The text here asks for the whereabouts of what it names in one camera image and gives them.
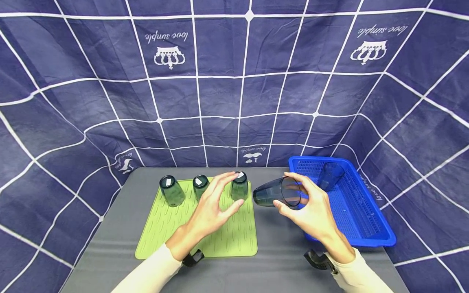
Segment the black wrist strap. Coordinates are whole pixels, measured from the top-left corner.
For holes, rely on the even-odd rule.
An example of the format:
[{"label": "black wrist strap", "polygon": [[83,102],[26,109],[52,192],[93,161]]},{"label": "black wrist strap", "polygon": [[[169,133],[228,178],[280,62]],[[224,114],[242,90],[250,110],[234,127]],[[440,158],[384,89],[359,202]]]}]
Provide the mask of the black wrist strap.
[{"label": "black wrist strap", "polygon": [[313,268],[318,270],[330,270],[334,275],[339,273],[325,254],[318,256],[314,250],[310,249],[303,256]]},{"label": "black wrist strap", "polygon": [[186,267],[193,267],[195,266],[199,261],[203,260],[205,258],[204,254],[200,249],[197,249],[197,251],[194,253],[194,255],[190,255],[190,253],[182,260],[182,264],[185,265]]}]

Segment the table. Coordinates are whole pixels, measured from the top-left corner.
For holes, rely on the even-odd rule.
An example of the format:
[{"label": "table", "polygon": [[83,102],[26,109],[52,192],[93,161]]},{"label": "table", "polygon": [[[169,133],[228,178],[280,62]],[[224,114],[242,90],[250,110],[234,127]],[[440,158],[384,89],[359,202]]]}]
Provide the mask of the table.
[{"label": "table", "polygon": [[[279,178],[287,168],[240,168],[253,189]],[[229,168],[139,168],[124,184],[62,293],[109,293],[136,266],[134,257],[158,182],[167,174],[177,179],[208,177]],[[254,205],[258,252],[252,257],[204,259],[183,267],[162,292],[342,292],[330,272],[312,268],[303,254],[323,247],[305,239],[303,232],[275,208]],[[408,293],[383,248],[359,248],[368,265],[395,293]]]}]

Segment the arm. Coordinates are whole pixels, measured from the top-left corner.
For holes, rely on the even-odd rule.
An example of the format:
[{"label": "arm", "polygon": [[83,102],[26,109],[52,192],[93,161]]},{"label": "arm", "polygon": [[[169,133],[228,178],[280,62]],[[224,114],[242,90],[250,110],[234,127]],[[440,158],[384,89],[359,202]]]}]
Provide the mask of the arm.
[{"label": "arm", "polygon": [[337,228],[327,193],[306,176],[296,173],[285,175],[302,183],[302,190],[308,194],[309,201],[301,210],[292,210],[279,201],[273,203],[280,214],[290,218],[325,246],[327,257],[339,271],[333,275],[339,286],[347,293],[392,293]]},{"label": "arm", "polygon": [[234,202],[226,211],[219,206],[223,188],[237,177],[234,172],[215,176],[189,221],[149,258],[131,271],[112,293],[158,293],[179,271],[182,260],[205,237],[220,229],[244,204]]}]

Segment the drying mat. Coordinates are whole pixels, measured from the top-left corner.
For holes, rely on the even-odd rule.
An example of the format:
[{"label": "drying mat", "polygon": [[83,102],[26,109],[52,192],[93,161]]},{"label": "drying mat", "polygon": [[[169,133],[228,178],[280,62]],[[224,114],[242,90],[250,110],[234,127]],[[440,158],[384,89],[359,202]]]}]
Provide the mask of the drying mat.
[{"label": "drying mat", "polygon": [[[169,207],[158,189],[155,201],[148,215],[145,228],[135,251],[137,259],[146,259],[161,244],[166,242],[176,229],[186,223],[197,207],[197,199],[192,188],[192,179],[178,180],[186,194],[186,200],[177,207]],[[192,253],[200,249],[205,257],[253,256],[257,253],[254,206],[251,197],[251,182],[248,181],[248,199],[217,232],[205,237]],[[226,210],[233,200],[230,197],[231,184],[227,184],[220,197],[220,207]]]}]

